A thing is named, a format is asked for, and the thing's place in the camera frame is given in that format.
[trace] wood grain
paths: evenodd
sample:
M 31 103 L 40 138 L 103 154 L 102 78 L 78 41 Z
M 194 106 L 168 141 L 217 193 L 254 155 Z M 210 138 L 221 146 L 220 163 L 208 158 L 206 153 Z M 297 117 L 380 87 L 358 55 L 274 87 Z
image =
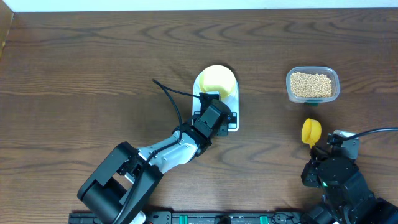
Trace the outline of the wood grain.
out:
M 207 66 L 233 68 L 241 124 L 165 175 L 149 204 L 174 210 L 308 208 L 302 123 L 335 129 L 398 126 L 398 10 L 76 12 L 16 15 L 0 63 L 0 223 L 65 223 L 86 210 L 82 183 L 122 141 L 146 146 L 178 120 L 151 78 L 190 91 Z M 337 71 L 340 97 L 291 103 L 293 67 Z M 175 96 L 185 119 L 190 98 Z M 362 139 L 359 167 L 398 204 L 396 133 Z

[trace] pale yellow circle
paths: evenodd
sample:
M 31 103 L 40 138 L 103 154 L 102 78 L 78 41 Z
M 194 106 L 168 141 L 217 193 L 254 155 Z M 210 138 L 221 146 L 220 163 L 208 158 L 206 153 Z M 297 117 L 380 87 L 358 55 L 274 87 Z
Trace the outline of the pale yellow circle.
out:
M 218 91 L 222 99 L 229 96 L 235 89 L 234 73 L 222 65 L 212 65 L 204 69 L 199 80 L 200 89 L 204 93 Z

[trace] yellow object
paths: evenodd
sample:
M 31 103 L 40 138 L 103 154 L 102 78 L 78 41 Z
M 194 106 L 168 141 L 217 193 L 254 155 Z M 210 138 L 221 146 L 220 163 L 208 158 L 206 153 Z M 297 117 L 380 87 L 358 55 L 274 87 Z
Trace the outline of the yellow object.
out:
M 236 79 L 234 73 L 227 67 L 212 65 L 202 71 L 199 86 L 202 92 L 218 91 L 221 99 L 225 99 L 234 91 Z
M 321 124 L 318 121 L 315 121 L 314 119 L 307 119 L 303 125 L 301 140 L 312 147 L 321 138 L 321 132 Z

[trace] yellow spoon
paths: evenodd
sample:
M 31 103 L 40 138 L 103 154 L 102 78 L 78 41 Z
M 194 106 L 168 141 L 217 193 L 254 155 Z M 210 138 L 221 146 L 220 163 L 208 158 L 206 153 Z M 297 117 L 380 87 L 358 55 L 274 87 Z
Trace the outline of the yellow spoon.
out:
M 321 138 L 321 132 L 321 124 L 318 121 L 315 121 L 314 119 L 307 119 L 303 125 L 301 140 L 312 147 Z

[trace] white plastic part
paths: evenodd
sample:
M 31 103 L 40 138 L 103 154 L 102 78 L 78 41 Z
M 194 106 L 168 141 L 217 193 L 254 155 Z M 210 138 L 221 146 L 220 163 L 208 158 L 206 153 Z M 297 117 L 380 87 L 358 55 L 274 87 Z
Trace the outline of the white plastic part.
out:
M 139 211 L 138 215 L 131 221 L 130 224 L 143 224 L 146 220 L 144 212 Z
M 193 94 L 194 95 L 199 95 L 199 93 L 202 92 L 200 88 L 200 76 L 202 75 L 203 72 L 201 72 L 197 78 L 195 79 L 195 82 L 193 83 Z M 233 113 L 233 116 L 236 117 L 236 124 L 229 124 L 228 126 L 228 131 L 237 131 L 239 129 L 239 85 L 238 82 L 235 79 L 235 88 L 232 91 L 232 93 L 227 96 L 225 99 L 221 99 L 221 102 L 225 103 L 230 109 L 231 112 Z M 195 114 L 200 114 L 200 101 L 198 98 L 193 97 L 192 100 L 192 115 Z

